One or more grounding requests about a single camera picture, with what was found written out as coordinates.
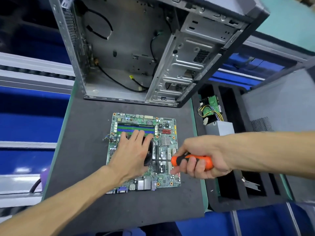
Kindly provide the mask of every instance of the forearm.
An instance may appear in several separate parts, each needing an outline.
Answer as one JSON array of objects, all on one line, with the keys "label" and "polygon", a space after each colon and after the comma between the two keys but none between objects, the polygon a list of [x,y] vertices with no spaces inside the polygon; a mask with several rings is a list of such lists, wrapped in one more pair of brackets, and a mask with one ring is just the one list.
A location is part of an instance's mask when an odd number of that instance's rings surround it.
[{"label": "forearm", "polygon": [[57,235],[67,223],[123,179],[108,167],[0,224],[0,235]]},{"label": "forearm", "polygon": [[315,132],[247,132],[220,137],[232,169],[315,178]]}]

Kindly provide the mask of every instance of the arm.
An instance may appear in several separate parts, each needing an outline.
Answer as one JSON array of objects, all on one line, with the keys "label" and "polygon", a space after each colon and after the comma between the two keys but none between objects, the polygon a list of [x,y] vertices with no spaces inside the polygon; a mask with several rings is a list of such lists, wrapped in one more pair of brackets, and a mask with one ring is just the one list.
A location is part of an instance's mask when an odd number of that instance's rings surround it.
[{"label": "arm", "polygon": [[178,155],[189,151],[210,155],[214,168],[204,171],[204,162],[192,158],[173,169],[197,178],[214,178],[231,170],[282,173],[315,178],[315,132],[246,132],[226,136],[186,139]]},{"label": "arm", "polygon": [[0,235],[57,235],[97,198],[147,171],[143,163],[152,135],[149,134],[142,145],[143,136],[144,131],[136,130],[128,140],[123,132],[118,148],[107,166],[1,223]]}]

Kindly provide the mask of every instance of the motherboard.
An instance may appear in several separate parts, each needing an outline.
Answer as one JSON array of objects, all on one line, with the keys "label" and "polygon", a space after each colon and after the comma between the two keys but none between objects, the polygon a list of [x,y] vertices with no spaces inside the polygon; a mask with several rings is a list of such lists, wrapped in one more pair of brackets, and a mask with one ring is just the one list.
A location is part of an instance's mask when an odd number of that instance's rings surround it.
[{"label": "motherboard", "polygon": [[171,162],[163,161],[171,160],[178,150],[176,120],[173,118],[113,113],[110,132],[104,138],[109,140],[106,164],[110,162],[119,145],[121,133],[127,133],[129,138],[134,130],[143,130],[145,136],[150,133],[154,135],[148,151],[150,155],[147,155],[149,160],[146,158],[145,161],[148,171],[141,177],[124,182],[122,186],[107,194],[180,186],[180,173],[171,175],[170,170],[173,168]]}]

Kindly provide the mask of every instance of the workbench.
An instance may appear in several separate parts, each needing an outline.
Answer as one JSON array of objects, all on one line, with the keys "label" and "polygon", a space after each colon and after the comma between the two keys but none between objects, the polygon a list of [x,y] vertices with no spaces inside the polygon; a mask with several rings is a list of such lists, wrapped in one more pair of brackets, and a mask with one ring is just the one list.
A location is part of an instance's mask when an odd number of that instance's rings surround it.
[{"label": "workbench", "polygon": [[[191,100],[182,108],[89,101],[83,99],[75,84],[43,199],[72,186],[105,165],[108,142],[102,139],[110,130],[112,114],[117,112],[175,118],[179,146],[196,132]],[[61,235],[108,232],[203,217],[200,180],[186,174],[182,174],[181,179],[180,187],[106,194],[71,221]]]}]

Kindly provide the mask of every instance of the screwdriver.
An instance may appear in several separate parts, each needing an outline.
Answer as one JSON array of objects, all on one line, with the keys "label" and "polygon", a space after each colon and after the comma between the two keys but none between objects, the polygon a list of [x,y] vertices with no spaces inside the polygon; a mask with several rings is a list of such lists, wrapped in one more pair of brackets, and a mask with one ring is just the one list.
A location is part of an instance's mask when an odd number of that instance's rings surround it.
[{"label": "screwdriver", "polygon": [[155,161],[170,161],[174,167],[177,167],[180,165],[180,163],[183,159],[185,159],[188,162],[189,158],[192,156],[196,158],[197,162],[200,159],[205,160],[205,162],[206,162],[205,170],[211,170],[213,168],[213,163],[212,163],[210,156],[196,156],[196,155],[190,154],[189,152],[187,152],[181,156],[172,156],[171,160],[159,159],[159,160],[155,160]]}]

